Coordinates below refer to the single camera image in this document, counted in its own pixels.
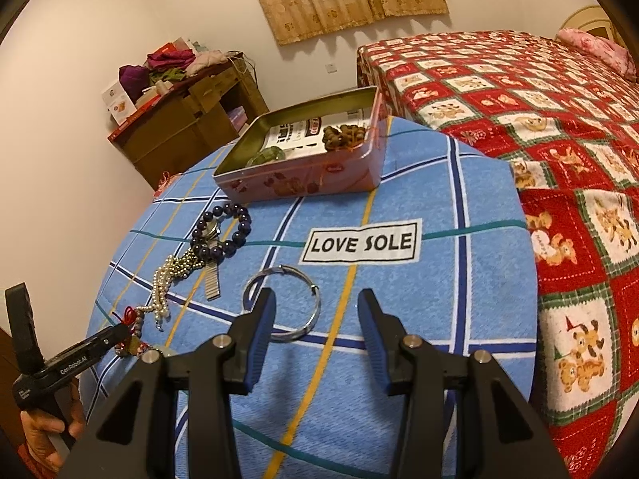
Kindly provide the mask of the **person's left hand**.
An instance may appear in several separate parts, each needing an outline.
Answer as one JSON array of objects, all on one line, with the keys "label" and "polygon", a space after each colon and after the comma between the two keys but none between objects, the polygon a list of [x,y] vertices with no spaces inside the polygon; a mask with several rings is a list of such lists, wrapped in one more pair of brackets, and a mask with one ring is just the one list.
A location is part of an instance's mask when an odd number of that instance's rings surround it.
[{"label": "person's left hand", "polygon": [[36,462],[53,473],[60,471],[65,459],[55,450],[50,436],[62,433],[65,428],[68,428],[70,436],[78,440],[85,431],[85,413],[83,413],[83,405],[80,400],[77,378],[74,378],[69,384],[69,393],[71,422],[68,425],[55,416],[38,409],[21,412],[21,423],[29,454]]}]

